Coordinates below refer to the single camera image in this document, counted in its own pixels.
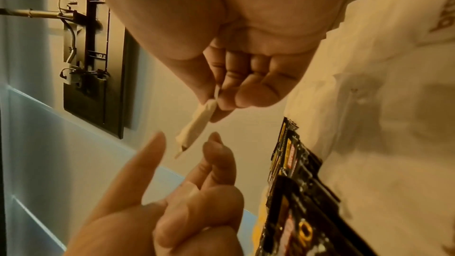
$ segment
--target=hand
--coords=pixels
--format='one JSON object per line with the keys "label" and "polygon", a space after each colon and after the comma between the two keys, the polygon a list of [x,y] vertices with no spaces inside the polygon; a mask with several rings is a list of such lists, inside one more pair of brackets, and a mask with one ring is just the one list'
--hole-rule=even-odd
{"label": "hand", "polygon": [[304,75],[345,0],[106,0],[139,44],[201,103],[221,85],[217,121],[270,106]]}
{"label": "hand", "polygon": [[[232,152],[220,143],[218,134],[210,136],[203,147],[204,158],[184,181],[197,185],[201,192],[180,207],[187,207],[188,214],[186,220],[179,221],[179,233],[169,235],[173,227],[170,223],[176,219],[170,214],[156,228],[156,241],[171,248],[170,255],[213,255],[218,247],[224,247],[227,253],[220,256],[242,255],[236,235],[243,197],[233,186],[236,166]],[[152,234],[156,223],[184,187],[164,200],[141,204],[164,150],[165,137],[159,133],[125,165],[70,241],[65,256],[155,255]]]}

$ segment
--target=white wall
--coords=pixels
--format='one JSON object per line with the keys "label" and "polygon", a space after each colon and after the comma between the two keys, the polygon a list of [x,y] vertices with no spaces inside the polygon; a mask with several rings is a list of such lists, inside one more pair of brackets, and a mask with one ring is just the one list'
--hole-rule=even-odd
{"label": "white wall", "polygon": [[[10,8],[56,10],[57,0],[6,0]],[[113,136],[63,110],[63,25],[57,20],[8,18],[8,137],[13,163],[13,192],[64,243],[78,229],[120,167],[157,130],[168,137],[165,173],[147,193],[157,199],[201,158],[201,145],[218,131],[237,159],[237,185],[245,209],[256,214],[266,184],[270,155],[282,121],[284,103],[247,109],[210,125],[178,160],[173,138],[191,119],[197,101],[167,68],[140,50],[133,85],[128,89],[125,138]]]}

